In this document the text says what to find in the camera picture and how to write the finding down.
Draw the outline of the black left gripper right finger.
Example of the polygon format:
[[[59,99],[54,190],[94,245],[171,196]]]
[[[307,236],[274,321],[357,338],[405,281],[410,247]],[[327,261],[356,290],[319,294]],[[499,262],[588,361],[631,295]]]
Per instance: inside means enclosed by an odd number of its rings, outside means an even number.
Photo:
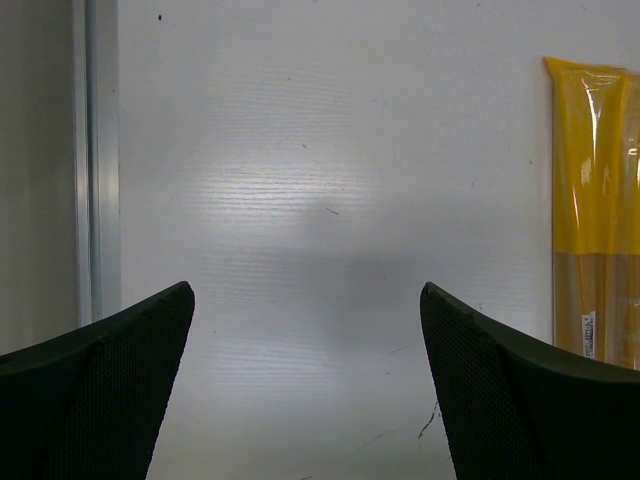
[[[638,478],[637,371],[542,342],[431,282],[420,316],[457,478]]]

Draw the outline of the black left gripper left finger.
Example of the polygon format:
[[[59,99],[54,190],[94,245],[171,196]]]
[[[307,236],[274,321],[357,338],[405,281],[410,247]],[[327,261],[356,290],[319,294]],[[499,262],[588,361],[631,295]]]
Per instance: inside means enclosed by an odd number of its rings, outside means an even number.
[[[194,310],[182,281],[3,355],[2,478],[146,478]]]

